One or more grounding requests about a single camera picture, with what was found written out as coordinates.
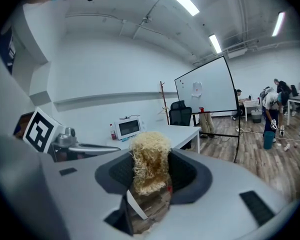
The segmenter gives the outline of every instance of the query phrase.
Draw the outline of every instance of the glove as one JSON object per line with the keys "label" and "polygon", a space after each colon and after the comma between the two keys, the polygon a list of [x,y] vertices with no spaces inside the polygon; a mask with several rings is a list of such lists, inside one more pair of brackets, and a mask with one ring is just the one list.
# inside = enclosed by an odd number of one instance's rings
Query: glove
{"label": "glove", "polygon": [[285,127],[281,125],[279,129],[279,136],[283,137],[284,135],[285,135]]}
{"label": "glove", "polygon": [[271,129],[272,130],[277,130],[278,129],[276,119],[271,120]]}

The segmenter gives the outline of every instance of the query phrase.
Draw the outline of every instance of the bottle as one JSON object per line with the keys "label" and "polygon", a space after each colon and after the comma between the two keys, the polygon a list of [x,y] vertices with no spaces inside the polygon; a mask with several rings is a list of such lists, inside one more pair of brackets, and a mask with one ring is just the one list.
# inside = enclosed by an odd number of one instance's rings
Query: bottle
{"label": "bottle", "polygon": [[110,124],[110,133],[111,133],[111,138],[113,140],[116,140],[117,139],[116,131],[115,131],[115,128],[112,126],[112,123]]}

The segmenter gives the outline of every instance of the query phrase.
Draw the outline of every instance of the black office chair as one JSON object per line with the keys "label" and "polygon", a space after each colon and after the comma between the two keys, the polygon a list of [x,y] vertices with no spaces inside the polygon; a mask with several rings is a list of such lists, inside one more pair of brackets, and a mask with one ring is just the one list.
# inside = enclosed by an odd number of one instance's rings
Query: black office chair
{"label": "black office chair", "polygon": [[[172,126],[190,126],[192,108],[186,107],[185,101],[177,101],[171,104],[169,111],[170,125]],[[190,149],[191,140],[181,149]]]}

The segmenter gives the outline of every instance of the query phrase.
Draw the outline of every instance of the paper on whiteboard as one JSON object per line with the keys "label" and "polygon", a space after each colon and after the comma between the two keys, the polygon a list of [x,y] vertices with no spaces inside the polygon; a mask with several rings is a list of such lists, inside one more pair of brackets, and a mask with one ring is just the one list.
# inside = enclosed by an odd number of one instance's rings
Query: paper on whiteboard
{"label": "paper on whiteboard", "polygon": [[202,83],[201,82],[194,82],[192,85],[192,94],[191,96],[200,97],[202,94]]}

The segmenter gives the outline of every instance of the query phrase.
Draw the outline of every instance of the ceiling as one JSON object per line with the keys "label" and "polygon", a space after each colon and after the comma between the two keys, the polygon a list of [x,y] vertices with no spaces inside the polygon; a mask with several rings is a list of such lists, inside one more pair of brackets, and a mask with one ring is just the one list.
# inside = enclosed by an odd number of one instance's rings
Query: ceiling
{"label": "ceiling", "polygon": [[[195,16],[176,0],[70,0],[67,31],[143,40],[196,66],[217,56],[211,34],[225,54],[238,44],[261,50],[300,42],[300,19],[285,0],[191,1],[200,11]],[[278,36],[271,37],[281,11],[286,12],[283,26]]]}

